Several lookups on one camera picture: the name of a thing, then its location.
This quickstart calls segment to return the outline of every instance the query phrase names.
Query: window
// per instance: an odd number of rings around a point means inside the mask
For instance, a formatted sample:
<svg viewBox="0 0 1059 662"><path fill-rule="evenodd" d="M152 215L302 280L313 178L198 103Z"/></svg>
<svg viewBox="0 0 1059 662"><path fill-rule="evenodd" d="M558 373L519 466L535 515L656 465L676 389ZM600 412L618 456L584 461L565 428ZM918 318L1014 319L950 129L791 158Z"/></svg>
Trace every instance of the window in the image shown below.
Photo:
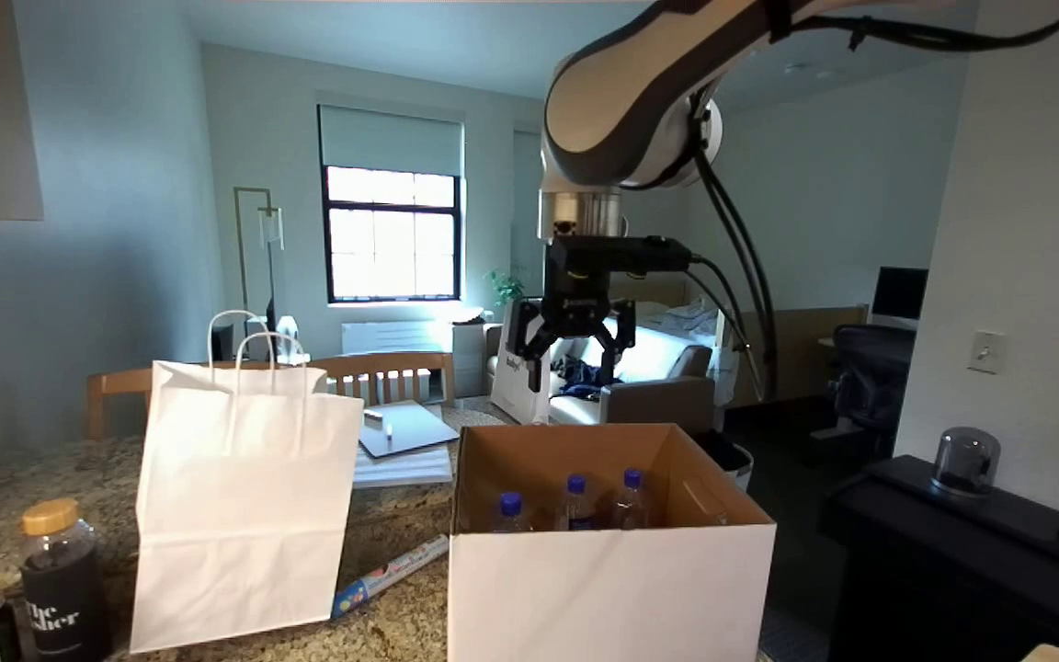
<svg viewBox="0 0 1059 662"><path fill-rule="evenodd" d="M321 109L331 301L461 299L461 125Z"/></svg>

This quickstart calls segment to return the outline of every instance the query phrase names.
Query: light switch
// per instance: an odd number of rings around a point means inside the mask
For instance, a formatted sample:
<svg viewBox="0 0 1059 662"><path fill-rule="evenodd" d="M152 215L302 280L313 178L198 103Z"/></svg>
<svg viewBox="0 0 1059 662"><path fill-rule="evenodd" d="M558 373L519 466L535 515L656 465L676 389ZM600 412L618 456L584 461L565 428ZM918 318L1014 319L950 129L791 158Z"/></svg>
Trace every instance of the light switch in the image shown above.
<svg viewBox="0 0 1059 662"><path fill-rule="evenodd" d="M966 369L981 373L981 375L1000 375L1004 373L1004 335L976 332Z"/></svg>

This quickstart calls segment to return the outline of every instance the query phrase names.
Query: ceiling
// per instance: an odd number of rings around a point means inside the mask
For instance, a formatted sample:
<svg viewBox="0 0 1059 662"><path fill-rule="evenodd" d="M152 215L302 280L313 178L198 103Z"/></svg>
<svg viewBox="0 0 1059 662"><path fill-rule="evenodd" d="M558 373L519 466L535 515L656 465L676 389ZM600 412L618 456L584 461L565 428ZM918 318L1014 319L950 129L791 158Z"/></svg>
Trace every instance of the ceiling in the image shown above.
<svg viewBox="0 0 1059 662"><path fill-rule="evenodd" d="M182 0L211 46L378 70L461 87L542 100L554 64L618 30L641 0L472 0L472 4L369 4L369 0ZM970 27L976 0L877 0L861 15L935 27ZM935 55L869 42L851 52L846 35L796 35L738 55L722 85L731 107L807 95Z"/></svg>

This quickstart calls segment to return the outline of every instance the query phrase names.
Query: bottle cap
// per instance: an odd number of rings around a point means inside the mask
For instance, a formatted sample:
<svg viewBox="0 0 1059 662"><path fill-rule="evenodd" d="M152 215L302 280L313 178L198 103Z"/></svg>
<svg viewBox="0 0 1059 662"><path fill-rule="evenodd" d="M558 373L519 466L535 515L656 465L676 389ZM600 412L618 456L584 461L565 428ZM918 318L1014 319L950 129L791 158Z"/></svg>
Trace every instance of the bottle cap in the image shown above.
<svg viewBox="0 0 1059 662"><path fill-rule="evenodd" d="M497 496L499 515L516 518L524 515L524 494L499 494Z"/></svg>
<svg viewBox="0 0 1059 662"><path fill-rule="evenodd" d="M628 466L624 487L644 487L644 471Z"/></svg>
<svg viewBox="0 0 1059 662"><path fill-rule="evenodd" d="M565 477L565 494L584 494L590 489L590 477L584 475L571 475Z"/></svg>
<svg viewBox="0 0 1059 662"><path fill-rule="evenodd" d="M74 496L60 496L60 500L39 500L32 507L24 511L24 535L27 537L52 537L65 527L74 527L80 515L80 503Z"/></svg>

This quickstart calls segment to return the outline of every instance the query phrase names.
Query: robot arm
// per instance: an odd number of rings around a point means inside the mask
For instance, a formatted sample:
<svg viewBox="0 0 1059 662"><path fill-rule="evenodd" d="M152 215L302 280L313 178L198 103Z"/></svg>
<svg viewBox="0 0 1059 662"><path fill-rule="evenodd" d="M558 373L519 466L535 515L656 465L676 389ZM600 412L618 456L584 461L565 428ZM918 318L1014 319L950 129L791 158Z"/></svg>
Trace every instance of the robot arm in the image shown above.
<svg viewBox="0 0 1059 662"><path fill-rule="evenodd" d="M748 272L770 352L770 380L757 383L772 389L775 332L770 283L748 226L709 168L722 144L722 114L709 95L748 49L796 30L851 30L852 49L866 37L883 37L935 52L1021 49L1059 35L1059 17L1019 37L977 37L911 22L820 15L856 4L877 0L657 0L554 70L544 103L544 182L537 203L537 233L549 243L544 299L519 301L508 335L508 350L531 362L535 389L544 350L554 339L576 335L602 342L600 380L609 383L618 352L633 347L636 335L633 301L608 301L609 272L689 272L692 261L706 266L706 256L695 256L674 239L628 239L618 216L623 188L676 183L692 172L706 182ZM731 332L743 335L743 347L752 347L734 299L731 314L723 306L722 314Z"/></svg>

